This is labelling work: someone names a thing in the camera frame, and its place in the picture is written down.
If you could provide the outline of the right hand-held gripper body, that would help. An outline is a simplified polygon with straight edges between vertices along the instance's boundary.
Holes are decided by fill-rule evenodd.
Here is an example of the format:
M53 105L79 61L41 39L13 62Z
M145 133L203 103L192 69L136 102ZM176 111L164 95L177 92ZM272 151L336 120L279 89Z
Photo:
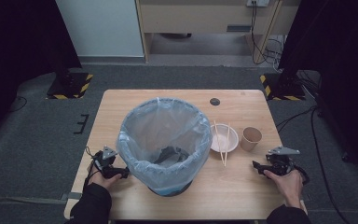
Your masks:
M299 150L291 149L289 147L279 146L271 149L266 155L267 161L271 164L268 170L275 175L287 175L295 168L290 155L299 154Z

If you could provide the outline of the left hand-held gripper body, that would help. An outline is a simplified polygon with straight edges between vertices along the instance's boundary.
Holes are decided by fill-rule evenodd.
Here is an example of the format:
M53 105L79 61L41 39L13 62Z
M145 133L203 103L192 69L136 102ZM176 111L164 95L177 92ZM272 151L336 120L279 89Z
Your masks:
M94 165L106 179L122 173L119 168L113 166L116 155L117 153L112 148L104 146L92 157Z

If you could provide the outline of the brown paper cup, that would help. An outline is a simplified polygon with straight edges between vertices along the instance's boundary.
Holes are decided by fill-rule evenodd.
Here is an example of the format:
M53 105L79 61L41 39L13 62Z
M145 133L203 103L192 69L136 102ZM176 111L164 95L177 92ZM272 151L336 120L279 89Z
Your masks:
M246 127L242 132L241 148L245 151L252 151L261 141L262 133L255 127Z

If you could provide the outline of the wooden chopstick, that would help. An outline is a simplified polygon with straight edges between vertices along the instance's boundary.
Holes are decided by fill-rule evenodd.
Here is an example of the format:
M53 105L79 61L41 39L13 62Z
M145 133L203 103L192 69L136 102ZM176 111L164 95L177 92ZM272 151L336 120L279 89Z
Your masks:
M230 122L227 125L227 134L226 134L226 148L225 148L225 154L224 154L224 166L227 166L227 152L228 152L228 147L229 147L229 136L230 136Z
M215 136L216 136L216 141L217 141L217 145L218 145L218 150L219 150L219 153L220 153L220 157L221 157L221 160L222 160L223 165L226 167L224 155L223 155L223 152L222 152L222 150L221 150L221 145L220 145L220 139L219 139L219 133L218 133L218 129L217 129L217 124L216 124L216 121L215 121L215 120L213 120L213 126L214 126L214 130L215 130Z

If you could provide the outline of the black trash bin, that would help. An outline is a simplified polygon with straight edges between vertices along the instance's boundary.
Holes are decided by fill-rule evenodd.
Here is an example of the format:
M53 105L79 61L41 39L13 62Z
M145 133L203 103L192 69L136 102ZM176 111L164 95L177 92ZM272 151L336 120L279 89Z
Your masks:
M160 186L148 187L155 194L162 197L173 197L185 192L190 186L192 182L180 182L180 183L164 183Z

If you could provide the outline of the bin with blue liner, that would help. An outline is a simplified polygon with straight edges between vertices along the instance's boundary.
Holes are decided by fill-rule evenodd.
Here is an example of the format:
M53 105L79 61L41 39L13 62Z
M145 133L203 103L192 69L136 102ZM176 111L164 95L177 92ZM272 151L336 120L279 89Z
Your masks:
M123 120L117 150L132 175L147 187L193 181L209 157L210 121L194 105L155 98Z

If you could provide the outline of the person's left hand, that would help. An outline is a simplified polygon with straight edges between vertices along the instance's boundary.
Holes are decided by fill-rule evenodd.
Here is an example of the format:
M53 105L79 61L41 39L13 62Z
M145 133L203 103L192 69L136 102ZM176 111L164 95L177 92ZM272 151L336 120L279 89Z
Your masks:
M111 178L104 178L100 171L95 170L91 172L91 176L89 177L89 185L97 184L101 187L104 187L107 190L110 190L121 178L121 174L114 175Z

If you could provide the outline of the person's right hand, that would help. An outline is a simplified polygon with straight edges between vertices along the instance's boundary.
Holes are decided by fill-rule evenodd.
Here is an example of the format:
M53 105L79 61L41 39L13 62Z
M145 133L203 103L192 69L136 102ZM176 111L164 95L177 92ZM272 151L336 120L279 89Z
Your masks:
M276 184L279 192L285 199L287 206L302 208L300 196L303 189L303 183L299 171L293 170L287 175L274 174L270 179Z

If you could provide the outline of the white bowl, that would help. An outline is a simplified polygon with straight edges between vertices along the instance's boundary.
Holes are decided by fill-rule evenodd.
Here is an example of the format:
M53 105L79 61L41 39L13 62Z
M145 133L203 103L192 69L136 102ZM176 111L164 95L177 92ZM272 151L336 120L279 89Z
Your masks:
M222 152L225 152L227 125L222 124L222 123L217 123L217 129L218 129L218 133L219 133L221 150L222 150ZM213 150L215 152L219 152L213 125L211 126L211 132L212 132L212 136L213 136L211 150ZM228 147L228 152L231 152L238 146L238 143L239 143L238 134L232 127L230 128L229 142L230 143L229 143L229 147Z

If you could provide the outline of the striped black stand base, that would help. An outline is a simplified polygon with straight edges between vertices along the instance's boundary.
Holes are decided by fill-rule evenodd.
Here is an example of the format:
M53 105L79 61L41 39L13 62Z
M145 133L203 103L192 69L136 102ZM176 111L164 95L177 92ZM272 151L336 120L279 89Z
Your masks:
M82 98L89 87L92 74L69 72L64 76L56 76L47 92L48 99Z
M268 100L304 100L305 92L297 76L266 73L260 77Z

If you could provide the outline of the dark curtain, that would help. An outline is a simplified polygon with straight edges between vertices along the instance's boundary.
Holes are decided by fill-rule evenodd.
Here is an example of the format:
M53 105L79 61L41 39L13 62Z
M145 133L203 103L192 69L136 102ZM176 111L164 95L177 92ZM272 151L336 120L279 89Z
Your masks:
M358 0L301 0L280 68L321 75L319 99L358 161Z
M80 65L56 0L0 0L0 123L22 82L53 71L46 38L65 67Z

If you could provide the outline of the light wooden desk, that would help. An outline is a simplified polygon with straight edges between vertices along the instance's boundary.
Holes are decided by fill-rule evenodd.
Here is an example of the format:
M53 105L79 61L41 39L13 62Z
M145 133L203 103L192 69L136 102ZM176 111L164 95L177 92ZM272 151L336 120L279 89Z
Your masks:
M247 0L135 0L145 55L153 34L242 33L255 62L264 60L268 40L287 35L302 0L269 0L247 7Z

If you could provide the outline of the white wall outlet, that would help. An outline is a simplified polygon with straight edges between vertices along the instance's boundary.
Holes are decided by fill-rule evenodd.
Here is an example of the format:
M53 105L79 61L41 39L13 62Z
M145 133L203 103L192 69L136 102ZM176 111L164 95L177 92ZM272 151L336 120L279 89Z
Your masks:
M269 0L247 0L247 7L267 7Z

